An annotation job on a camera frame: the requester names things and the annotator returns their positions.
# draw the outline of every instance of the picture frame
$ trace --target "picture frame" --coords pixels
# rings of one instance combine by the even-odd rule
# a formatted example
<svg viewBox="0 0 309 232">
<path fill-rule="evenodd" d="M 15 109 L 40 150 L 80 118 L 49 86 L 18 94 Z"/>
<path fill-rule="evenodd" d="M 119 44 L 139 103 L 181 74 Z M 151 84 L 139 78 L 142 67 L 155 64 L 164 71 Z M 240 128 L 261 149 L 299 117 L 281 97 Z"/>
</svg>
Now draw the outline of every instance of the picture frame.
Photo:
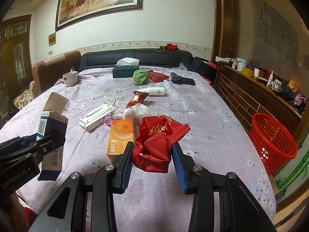
<svg viewBox="0 0 309 232">
<path fill-rule="evenodd" d="M 142 0 L 58 0 L 55 31 L 99 15 L 141 7 Z"/>
<path fill-rule="evenodd" d="M 56 44 L 56 32 L 50 34 L 48 36 L 48 45 L 49 47 L 53 46 L 54 44 Z"/>
</svg>

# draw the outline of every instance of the bed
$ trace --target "bed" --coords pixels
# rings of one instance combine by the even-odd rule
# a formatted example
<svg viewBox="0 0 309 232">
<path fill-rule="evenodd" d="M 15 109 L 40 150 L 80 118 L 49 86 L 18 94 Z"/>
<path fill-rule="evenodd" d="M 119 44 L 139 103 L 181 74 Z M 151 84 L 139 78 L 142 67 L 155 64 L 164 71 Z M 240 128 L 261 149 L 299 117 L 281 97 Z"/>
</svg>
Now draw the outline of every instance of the bed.
<svg viewBox="0 0 309 232">
<path fill-rule="evenodd" d="M 144 67 L 170 75 L 171 69 Z M 165 114 L 191 130 L 180 140 L 185 154 L 210 172 L 225 175 L 235 172 L 259 201 L 268 217 L 276 212 L 275 197 L 265 168 L 241 124 L 215 90 L 197 73 L 173 70 L 193 78 L 195 86 L 176 85 L 170 79 L 149 81 L 135 86 L 132 78 L 112 78 L 112 68 L 87 69 L 79 74 L 73 87 L 59 80 L 18 112 L 0 130 L 0 142 L 37 131 L 40 111 L 51 92 L 69 99 L 63 115 L 69 123 L 64 145 L 62 172 L 55 182 L 35 177 L 18 190 L 19 195 L 39 213 L 50 197 L 72 172 L 88 174 L 110 163 L 106 155 L 110 127 L 100 125 L 87 132 L 78 119 L 100 106 L 103 96 L 119 100 L 120 107 L 133 97 L 133 91 L 145 87 L 165 87 L 166 95 L 147 97 L 144 104 L 152 115 Z M 188 231 L 192 195 L 184 195 L 178 186 L 173 163 L 167 174 L 147 173 L 135 166 L 123 195 L 114 195 L 118 231 Z M 90 230 L 91 201 L 88 202 L 87 229 Z M 219 231 L 219 198 L 215 194 L 215 231 Z"/>
</svg>

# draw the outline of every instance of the black pistol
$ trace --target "black pistol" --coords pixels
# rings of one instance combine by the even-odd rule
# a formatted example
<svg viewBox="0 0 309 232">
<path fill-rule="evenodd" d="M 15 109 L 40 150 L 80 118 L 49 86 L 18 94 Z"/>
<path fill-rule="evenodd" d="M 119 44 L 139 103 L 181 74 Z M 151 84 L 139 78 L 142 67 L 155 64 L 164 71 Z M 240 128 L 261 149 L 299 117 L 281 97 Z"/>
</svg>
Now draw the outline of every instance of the black pistol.
<svg viewBox="0 0 309 232">
<path fill-rule="evenodd" d="M 172 83 L 173 84 L 195 85 L 195 82 L 194 82 L 193 79 L 178 76 L 175 72 L 171 72 L 171 77 L 172 77 Z"/>
</svg>

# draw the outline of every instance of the red cloth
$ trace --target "red cloth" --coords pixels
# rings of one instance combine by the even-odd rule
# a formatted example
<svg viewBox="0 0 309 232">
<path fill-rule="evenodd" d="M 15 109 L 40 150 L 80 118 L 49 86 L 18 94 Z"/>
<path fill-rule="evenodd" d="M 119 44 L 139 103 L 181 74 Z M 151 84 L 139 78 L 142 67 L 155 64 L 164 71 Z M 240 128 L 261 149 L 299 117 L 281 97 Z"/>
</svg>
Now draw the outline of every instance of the red cloth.
<svg viewBox="0 0 309 232">
<path fill-rule="evenodd" d="M 142 118 L 135 139 L 132 161 L 145 172 L 167 173 L 174 142 L 182 139 L 190 127 L 160 115 Z"/>
<path fill-rule="evenodd" d="M 24 207 L 24 209 L 25 209 L 26 219 L 29 225 L 31 226 L 34 220 L 38 217 L 38 215 L 34 213 L 30 208 Z"/>
<path fill-rule="evenodd" d="M 153 70 L 149 70 L 147 72 L 148 72 L 150 80 L 152 80 L 155 83 L 158 83 L 158 82 L 161 82 L 161 81 L 163 81 L 165 79 L 170 78 L 169 76 L 167 76 L 167 75 L 165 75 L 163 73 L 154 72 Z"/>
<path fill-rule="evenodd" d="M 207 78 L 205 78 L 205 77 L 202 77 L 204 80 L 206 80 L 206 82 L 208 83 L 208 84 L 210 84 L 211 85 L 211 81 L 209 80 L 209 79 L 207 79 Z"/>
<path fill-rule="evenodd" d="M 172 50 L 172 51 L 178 50 L 177 45 L 173 45 L 172 43 L 168 43 L 168 44 L 166 45 L 166 47 L 167 47 L 168 50 Z"/>
</svg>

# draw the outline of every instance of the cardboard box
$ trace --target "cardboard box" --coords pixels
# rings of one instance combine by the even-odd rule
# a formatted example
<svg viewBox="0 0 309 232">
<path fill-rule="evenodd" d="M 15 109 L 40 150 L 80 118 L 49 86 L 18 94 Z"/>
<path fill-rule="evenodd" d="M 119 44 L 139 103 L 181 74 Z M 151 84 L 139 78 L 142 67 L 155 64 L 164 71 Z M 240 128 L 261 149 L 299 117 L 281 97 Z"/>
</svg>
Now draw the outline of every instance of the cardboard box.
<svg viewBox="0 0 309 232">
<path fill-rule="evenodd" d="M 107 147 L 107 156 L 111 162 L 113 162 L 116 155 L 125 151 L 129 141 L 134 142 L 133 120 L 130 118 L 113 120 Z"/>
<path fill-rule="evenodd" d="M 119 104 L 119 101 L 112 100 L 106 96 L 104 96 L 103 102 L 103 105 L 100 105 L 98 108 L 78 120 L 79 125 L 88 132 L 102 124 L 104 122 L 104 116 L 116 110 L 116 107 Z"/>
<path fill-rule="evenodd" d="M 68 118 L 61 115 L 69 100 L 61 95 L 52 92 L 41 112 L 37 140 L 48 136 L 55 131 L 65 135 L 68 125 Z M 41 169 L 39 181 L 55 181 L 62 170 L 63 146 L 46 154 L 40 163 Z"/>
</svg>

